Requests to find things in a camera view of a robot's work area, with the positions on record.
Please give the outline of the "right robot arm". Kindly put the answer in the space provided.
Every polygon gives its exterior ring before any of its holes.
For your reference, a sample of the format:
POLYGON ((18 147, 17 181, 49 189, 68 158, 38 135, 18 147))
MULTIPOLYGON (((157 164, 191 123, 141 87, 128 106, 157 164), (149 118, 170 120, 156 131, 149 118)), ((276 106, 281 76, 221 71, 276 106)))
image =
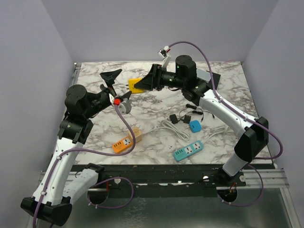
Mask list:
POLYGON ((166 86, 178 88, 188 101, 210 111, 235 132, 239 141, 234 154, 218 174, 219 182, 228 186, 235 181, 235 175, 267 146, 268 120, 244 113, 220 95, 215 95, 213 90, 218 86, 220 75, 213 74, 213 78, 206 80, 198 72, 192 58, 181 55, 175 59, 175 72, 153 64, 149 73, 134 86, 148 91, 160 91, 166 86))

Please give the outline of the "orange power strip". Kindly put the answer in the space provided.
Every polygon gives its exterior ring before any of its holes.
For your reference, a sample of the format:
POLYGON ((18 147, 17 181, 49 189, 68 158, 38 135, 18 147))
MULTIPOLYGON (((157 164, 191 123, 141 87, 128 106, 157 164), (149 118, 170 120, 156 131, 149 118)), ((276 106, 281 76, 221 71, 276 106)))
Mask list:
POLYGON ((129 136, 121 139, 120 141, 114 143, 112 145, 112 149, 114 153, 122 153, 125 150, 129 149, 133 145, 133 139, 130 138, 129 136))

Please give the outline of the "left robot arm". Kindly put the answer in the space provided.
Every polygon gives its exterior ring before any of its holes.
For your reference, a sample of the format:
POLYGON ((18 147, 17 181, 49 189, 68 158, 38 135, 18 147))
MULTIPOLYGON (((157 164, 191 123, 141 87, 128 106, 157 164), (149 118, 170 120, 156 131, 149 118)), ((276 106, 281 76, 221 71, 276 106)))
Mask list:
POLYGON ((66 91, 64 119, 60 123, 57 144, 47 171, 38 188, 21 202, 21 208, 33 217, 32 226, 43 220, 51 225, 64 225, 74 202, 91 186, 104 184, 103 168, 90 164, 78 180, 66 185, 67 178, 79 152, 93 128, 92 118, 108 107, 113 107, 128 129, 122 116, 131 111, 131 92, 118 96, 113 88, 121 69, 100 73, 105 81, 99 93, 90 93, 83 85, 73 85, 66 91))

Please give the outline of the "beige cube socket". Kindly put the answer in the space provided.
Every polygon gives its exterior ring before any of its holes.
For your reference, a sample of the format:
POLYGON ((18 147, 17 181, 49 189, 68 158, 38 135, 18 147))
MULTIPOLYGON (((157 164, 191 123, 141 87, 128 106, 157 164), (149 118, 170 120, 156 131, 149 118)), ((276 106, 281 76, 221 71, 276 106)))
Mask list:
MULTIPOLYGON (((132 128, 132 131, 134 133, 134 136, 135 136, 135 140, 136 140, 136 143, 140 142, 142 140, 142 131, 137 127, 137 126, 134 126, 132 128)), ((132 140, 133 139, 133 135, 131 134, 131 131, 128 131, 128 135, 129 135, 129 138, 132 140)))

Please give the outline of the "teal power strip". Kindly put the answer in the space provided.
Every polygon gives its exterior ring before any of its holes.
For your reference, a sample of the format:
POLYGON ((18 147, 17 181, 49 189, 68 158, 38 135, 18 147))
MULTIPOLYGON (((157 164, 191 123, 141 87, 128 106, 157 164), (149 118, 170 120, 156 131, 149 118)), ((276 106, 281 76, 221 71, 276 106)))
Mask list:
POLYGON ((200 151, 202 151, 204 148, 203 143, 200 140, 197 140, 185 147, 182 147, 175 152, 172 153, 173 158, 175 161, 180 162, 200 151))

